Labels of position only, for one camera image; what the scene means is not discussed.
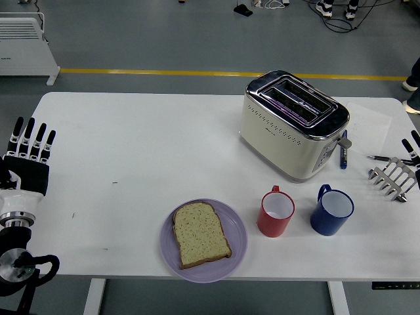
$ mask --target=white heater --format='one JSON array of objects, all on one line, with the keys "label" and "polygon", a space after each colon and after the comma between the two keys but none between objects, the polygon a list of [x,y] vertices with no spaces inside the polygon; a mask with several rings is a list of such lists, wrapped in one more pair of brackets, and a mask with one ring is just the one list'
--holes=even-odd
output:
[{"label": "white heater", "polygon": [[0,17],[0,75],[47,75],[53,85],[59,72],[36,19]]}]

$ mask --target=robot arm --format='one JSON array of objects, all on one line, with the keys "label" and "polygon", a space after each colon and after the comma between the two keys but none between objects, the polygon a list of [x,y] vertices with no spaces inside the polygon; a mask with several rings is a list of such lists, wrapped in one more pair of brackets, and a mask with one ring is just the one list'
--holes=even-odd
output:
[{"label": "robot arm", "polygon": [[[24,134],[20,135],[23,118],[19,117],[7,153],[3,159],[0,157],[0,205],[3,204],[0,224],[4,227],[0,230],[0,296],[16,293],[25,285],[44,284],[55,276],[60,265],[54,255],[33,257],[26,250],[38,203],[47,193],[47,162],[55,137],[55,131],[51,131],[41,150],[47,126],[43,123],[31,141],[34,125],[35,120],[31,118]],[[45,263],[51,263],[51,270],[38,279],[39,270],[35,266]]]}]

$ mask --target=red mug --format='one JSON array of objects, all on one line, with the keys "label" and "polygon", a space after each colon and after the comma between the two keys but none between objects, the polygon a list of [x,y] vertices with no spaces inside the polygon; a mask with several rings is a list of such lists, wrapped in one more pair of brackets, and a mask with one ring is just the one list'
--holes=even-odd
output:
[{"label": "red mug", "polygon": [[262,198],[257,226],[265,236],[276,238],[283,234],[294,212],[295,203],[290,196],[273,186]]}]

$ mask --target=gray floor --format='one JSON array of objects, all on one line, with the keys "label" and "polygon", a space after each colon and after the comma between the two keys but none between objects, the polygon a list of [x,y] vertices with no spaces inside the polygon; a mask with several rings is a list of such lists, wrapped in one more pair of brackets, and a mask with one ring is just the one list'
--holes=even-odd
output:
[{"label": "gray floor", "polygon": [[[388,1],[379,0],[377,4]],[[346,4],[336,0],[337,5]],[[373,0],[366,1],[366,6]],[[45,35],[62,69],[192,70],[293,74],[408,76],[419,58],[420,13],[399,1],[373,8],[357,30],[334,33],[308,4],[280,10],[233,12],[236,0],[40,0]],[[352,25],[368,12],[360,8]],[[35,12],[33,3],[0,1],[0,12]],[[342,17],[343,6],[333,13]],[[242,95],[252,77],[83,74],[0,77],[0,152],[17,116],[28,119],[53,91]],[[399,80],[306,79],[331,96],[392,97],[409,93]],[[410,115],[417,129],[420,117]],[[36,314],[82,314],[90,279],[57,276],[40,287]],[[351,315],[418,314],[420,291],[372,291],[345,283]],[[17,307],[19,294],[0,298]],[[101,314],[332,314],[326,283],[231,282],[194,285],[180,280],[108,280]]]}]

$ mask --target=toaster lever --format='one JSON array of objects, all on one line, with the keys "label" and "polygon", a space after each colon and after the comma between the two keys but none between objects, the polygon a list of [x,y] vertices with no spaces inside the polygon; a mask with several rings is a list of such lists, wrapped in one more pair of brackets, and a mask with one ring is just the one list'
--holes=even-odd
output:
[{"label": "toaster lever", "polygon": [[348,149],[352,146],[352,142],[348,139],[348,138],[339,138],[339,141],[337,142],[337,144],[344,148],[344,149]]}]

